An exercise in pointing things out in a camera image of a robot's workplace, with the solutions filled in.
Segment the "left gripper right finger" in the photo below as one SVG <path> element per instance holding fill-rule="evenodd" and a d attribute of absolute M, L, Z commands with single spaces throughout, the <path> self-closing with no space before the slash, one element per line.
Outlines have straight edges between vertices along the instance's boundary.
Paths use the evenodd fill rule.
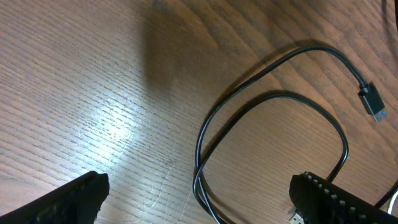
<path fill-rule="evenodd" d="M 397 217 L 311 172 L 292 176 L 289 195 L 295 207 L 291 223 L 397 224 Z"/>

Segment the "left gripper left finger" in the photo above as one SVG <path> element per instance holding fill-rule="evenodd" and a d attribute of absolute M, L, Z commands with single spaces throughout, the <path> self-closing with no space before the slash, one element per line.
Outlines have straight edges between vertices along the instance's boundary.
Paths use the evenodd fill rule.
<path fill-rule="evenodd" d="M 93 224 L 108 195 L 108 175 L 90 171 L 23 207 L 2 215 L 1 223 Z"/>

